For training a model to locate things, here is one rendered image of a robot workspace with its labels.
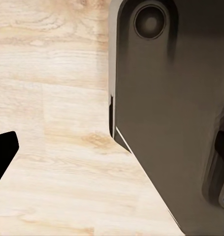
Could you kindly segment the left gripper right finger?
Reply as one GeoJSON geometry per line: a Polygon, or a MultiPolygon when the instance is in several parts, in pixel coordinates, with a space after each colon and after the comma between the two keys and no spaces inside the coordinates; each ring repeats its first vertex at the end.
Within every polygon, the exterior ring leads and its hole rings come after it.
{"type": "Polygon", "coordinates": [[[224,131],[219,131],[214,144],[214,149],[224,162],[224,131]]]}

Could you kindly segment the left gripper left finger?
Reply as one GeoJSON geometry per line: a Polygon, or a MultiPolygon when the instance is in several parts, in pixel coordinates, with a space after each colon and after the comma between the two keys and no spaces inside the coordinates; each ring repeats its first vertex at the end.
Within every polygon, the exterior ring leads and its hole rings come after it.
{"type": "Polygon", "coordinates": [[[0,134],[0,178],[19,150],[16,133],[10,131],[0,134]]]}

